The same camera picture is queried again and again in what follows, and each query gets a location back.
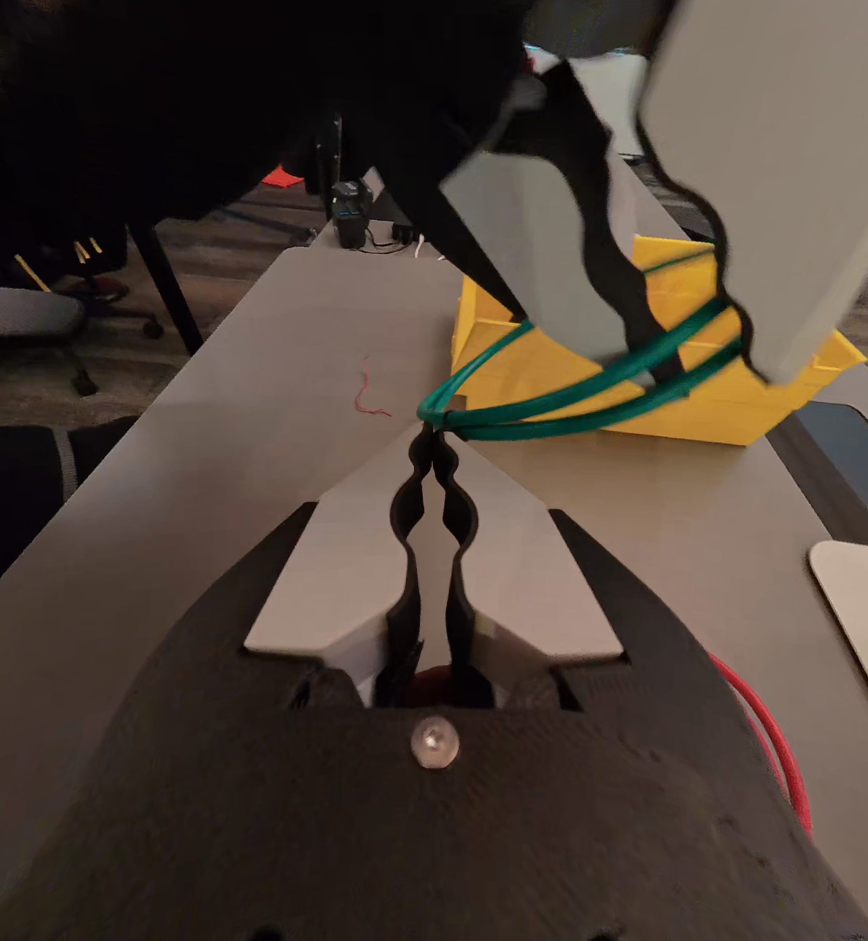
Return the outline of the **small black device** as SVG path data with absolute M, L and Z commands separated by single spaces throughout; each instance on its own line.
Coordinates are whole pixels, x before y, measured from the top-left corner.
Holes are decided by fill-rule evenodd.
M 363 180 L 340 181 L 333 184 L 330 196 L 331 222 L 340 246 L 362 250 L 372 214 L 372 191 Z

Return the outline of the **yellow plastic bin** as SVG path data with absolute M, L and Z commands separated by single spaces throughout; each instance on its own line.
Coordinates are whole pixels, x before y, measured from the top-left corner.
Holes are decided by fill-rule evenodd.
M 635 236 L 631 260 L 645 273 L 647 300 L 663 328 L 677 326 L 713 297 L 717 267 L 713 254 L 706 242 Z M 465 276 L 451 338 L 451 372 L 466 367 L 516 327 L 512 313 Z M 749 445 L 866 360 L 833 331 L 792 383 L 766 384 L 742 359 L 735 359 L 685 397 L 603 429 Z M 581 358 L 535 328 L 491 357 L 457 394 L 465 397 L 467 410 L 503 406 L 555 392 L 602 370 L 601 364 Z

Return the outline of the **person's left forearm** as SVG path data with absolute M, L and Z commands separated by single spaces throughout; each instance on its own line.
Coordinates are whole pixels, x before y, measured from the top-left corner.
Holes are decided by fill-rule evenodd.
M 0 2 L 0 206 L 76 233 L 197 219 L 322 122 L 357 174 L 432 185 L 524 58 L 517 2 Z

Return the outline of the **red thread scrap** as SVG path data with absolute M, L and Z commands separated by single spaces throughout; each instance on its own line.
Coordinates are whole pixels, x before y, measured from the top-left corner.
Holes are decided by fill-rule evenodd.
M 368 415 L 368 416 L 382 416 L 385 418 L 392 418 L 392 413 L 384 407 L 371 407 L 371 404 L 366 405 L 363 401 L 365 394 L 367 394 L 371 388 L 371 373 L 370 373 L 370 357 L 365 355 L 359 362 L 359 376 L 360 376 L 360 385 L 357 389 L 357 392 L 354 396 L 353 405 L 358 414 Z

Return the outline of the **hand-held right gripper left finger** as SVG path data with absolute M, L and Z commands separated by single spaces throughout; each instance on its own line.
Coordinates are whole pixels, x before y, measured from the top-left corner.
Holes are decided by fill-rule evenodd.
M 423 510 L 429 427 L 417 422 L 327 489 L 276 577 L 244 641 L 254 654 L 315 661 L 344 672 L 363 704 L 394 664 L 388 614 L 417 593 L 406 539 L 414 522 L 397 523 L 404 487 Z

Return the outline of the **grey office chair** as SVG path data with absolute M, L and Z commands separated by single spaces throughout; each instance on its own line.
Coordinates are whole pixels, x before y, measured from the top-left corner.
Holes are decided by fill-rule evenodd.
M 87 311 L 79 300 L 45 291 L 0 287 L 0 349 L 58 349 L 74 370 L 72 385 L 81 397 L 99 392 L 74 349 L 86 324 Z

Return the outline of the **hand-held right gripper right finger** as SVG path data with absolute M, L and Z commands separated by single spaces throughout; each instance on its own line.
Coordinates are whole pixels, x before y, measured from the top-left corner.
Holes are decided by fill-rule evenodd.
M 457 544 L 445 624 L 463 700 L 502 708 L 534 676 L 624 656 L 542 500 L 447 432 L 438 433 L 438 483 Z

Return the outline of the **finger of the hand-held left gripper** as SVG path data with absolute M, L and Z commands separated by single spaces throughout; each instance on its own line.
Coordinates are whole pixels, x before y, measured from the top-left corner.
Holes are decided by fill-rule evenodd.
M 690 240 L 615 146 L 570 62 L 518 76 L 439 182 L 516 309 L 546 336 L 603 366 L 665 336 L 638 236 Z
M 745 361 L 793 382 L 868 273 L 868 1 L 674 2 L 637 123 L 710 223 Z

